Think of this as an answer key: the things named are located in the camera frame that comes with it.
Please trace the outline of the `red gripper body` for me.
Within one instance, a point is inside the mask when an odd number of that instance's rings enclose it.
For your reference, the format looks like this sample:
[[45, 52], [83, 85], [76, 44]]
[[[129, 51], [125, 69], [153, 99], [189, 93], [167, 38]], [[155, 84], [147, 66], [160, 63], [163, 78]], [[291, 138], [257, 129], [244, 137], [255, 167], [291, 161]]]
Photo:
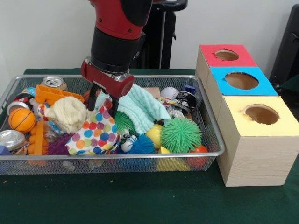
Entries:
[[85, 58], [82, 62], [81, 74], [86, 80], [96, 84], [114, 98], [127, 95], [135, 80], [135, 77], [127, 72], [116, 75], [100, 71], [91, 64], [89, 58]]

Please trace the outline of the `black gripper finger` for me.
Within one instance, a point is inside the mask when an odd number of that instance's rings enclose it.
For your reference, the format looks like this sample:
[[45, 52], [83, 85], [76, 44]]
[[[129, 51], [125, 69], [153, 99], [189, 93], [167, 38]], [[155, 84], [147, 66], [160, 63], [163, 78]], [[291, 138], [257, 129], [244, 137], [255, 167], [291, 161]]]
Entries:
[[90, 89], [90, 94], [89, 94], [89, 111], [93, 111], [95, 108], [95, 103], [97, 99], [97, 95], [99, 92], [100, 88], [97, 84], [93, 84], [92, 88]]
[[109, 114], [111, 117], [115, 117], [117, 113], [117, 109], [119, 106], [119, 98], [109, 95], [112, 100], [112, 107], [109, 109]]

